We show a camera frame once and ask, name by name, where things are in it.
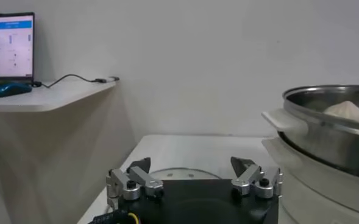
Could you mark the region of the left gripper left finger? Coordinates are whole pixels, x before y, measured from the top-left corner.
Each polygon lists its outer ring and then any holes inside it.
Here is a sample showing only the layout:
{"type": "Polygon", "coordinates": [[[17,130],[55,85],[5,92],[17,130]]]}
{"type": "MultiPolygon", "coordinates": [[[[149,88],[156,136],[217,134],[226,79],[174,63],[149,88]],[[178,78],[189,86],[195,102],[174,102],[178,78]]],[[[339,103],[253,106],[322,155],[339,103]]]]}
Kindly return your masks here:
{"type": "Polygon", "coordinates": [[[120,204],[133,202],[142,197],[160,199],[164,196],[163,181],[150,176],[151,159],[134,161],[123,172],[110,169],[106,176],[107,204],[118,210],[120,204]]]}

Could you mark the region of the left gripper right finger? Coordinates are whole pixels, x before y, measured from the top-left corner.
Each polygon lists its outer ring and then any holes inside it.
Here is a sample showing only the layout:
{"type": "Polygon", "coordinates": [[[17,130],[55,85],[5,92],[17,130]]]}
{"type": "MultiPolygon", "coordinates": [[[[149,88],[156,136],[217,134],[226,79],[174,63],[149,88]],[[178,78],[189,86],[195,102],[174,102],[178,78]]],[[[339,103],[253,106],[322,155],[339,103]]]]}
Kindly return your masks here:
{"type": "Polygon", "coordinates": [[[264,169],[251,159],[234,156],[230,162],[236,175],[236,178],[231,180],[235,200],[241,200],[251,193],[264,200],[282,196],[283,173],[279,167],[264,169]]]}

